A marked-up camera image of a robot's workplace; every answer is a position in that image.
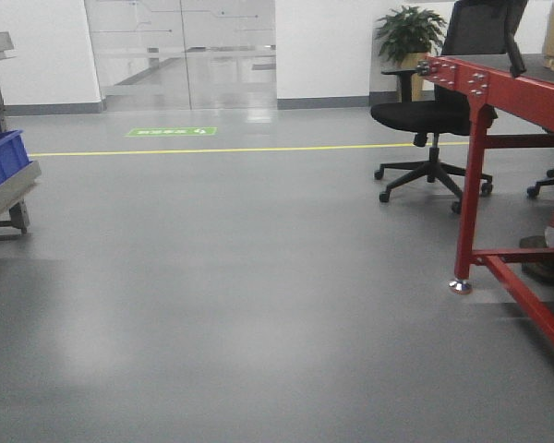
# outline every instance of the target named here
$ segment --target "red metal frame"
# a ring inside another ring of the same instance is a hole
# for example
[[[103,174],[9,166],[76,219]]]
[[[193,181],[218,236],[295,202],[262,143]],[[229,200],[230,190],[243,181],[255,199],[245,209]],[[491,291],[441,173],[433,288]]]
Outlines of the red metal frame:
[[[472,265],[486,266],[522,310],[554,344],[554,315],[513,273],[508,263],[554,258],[554,248],[474,249],[480,175],[487,149],[554,147],[554,135],[491,136],[492,107],[554,132],[554,83],[519,77],[509,72],[453,57],[429,57],[428,80],[466,94],[472,128],[466,166],[460,233],[454,275],[466,281]]]

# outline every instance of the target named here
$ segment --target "chair armrest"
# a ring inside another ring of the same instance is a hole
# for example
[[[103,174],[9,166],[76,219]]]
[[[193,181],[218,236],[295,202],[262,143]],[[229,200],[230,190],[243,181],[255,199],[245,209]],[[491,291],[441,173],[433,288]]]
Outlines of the chair armrest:
[[[400,80],[400,97],[402,102],[411,102],[413,100],[413,74],[416,74],[414,68],[386,69],[381,71],[384,76],[397,76]]]
[[[384,76],[412,76],[416,74],[416,69],[413,67],[403,67],[402,69],[385,69],[381,71]]]

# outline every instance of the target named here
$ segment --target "green floor sign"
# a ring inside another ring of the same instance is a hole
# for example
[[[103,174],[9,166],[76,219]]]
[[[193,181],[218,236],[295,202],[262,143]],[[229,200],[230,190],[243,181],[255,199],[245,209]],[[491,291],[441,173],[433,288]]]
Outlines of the green floor sign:
[[[126,137],[213,136],[217,127],[136,127]]]

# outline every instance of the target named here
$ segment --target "plant pot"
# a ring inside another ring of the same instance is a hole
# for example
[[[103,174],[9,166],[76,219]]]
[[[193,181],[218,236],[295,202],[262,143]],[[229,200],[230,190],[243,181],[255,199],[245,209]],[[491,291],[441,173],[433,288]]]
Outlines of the plant pot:
[[[416,67],[419,60],[425,60],[427,53],[410,53],[404,60],[398,65],[400,68],[413,68]],[[413,101],[421,100],[423,91],[423,78],[418,74],[414,74],[411,78],[413,84]],[[400,82],[398,83],[398,100],[400,100]]]

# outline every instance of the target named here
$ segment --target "potted plant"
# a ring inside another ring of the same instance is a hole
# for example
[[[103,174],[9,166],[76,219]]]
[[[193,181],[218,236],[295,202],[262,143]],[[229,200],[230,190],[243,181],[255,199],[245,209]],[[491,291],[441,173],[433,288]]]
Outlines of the potted plant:
[[[381,41],[379,56],[392,61],[398,68],[414,68],[418,60],[425,58],[433,49],[443,44],[442,37],[447,24],[445,19],[430,9],[419,6],[402,6],[392,9],[393,14],[378,21],[376,40]],[[413,76],[413,98],[420,96],[422,78]]]

